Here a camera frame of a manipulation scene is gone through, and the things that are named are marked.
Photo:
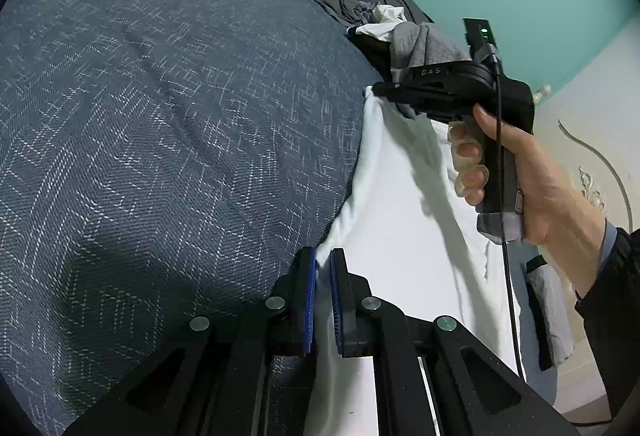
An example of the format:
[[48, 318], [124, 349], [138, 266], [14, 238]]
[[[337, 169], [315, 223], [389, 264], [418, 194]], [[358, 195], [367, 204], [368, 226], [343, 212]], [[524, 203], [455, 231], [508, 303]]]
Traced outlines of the person's right hand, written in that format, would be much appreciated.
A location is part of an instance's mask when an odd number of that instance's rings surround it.
[[572, 187], [564, 170], [538, 139], [498, 122], [478, 104], [473, 116], [480, 130], [514, 155], [524, 194], [525, 240], [548, 253], [575, 291], [586, 296], [597, 280], [606, 221]]

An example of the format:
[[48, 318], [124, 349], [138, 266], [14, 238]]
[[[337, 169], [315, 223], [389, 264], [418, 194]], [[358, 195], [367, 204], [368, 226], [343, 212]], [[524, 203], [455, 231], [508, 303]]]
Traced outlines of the person's right forearm black sleeve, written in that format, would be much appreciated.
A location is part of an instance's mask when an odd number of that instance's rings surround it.
[[576, 310], [584, 327], [612, 416], [639, 421], [639, 233], [605, 224], [597, 279]]

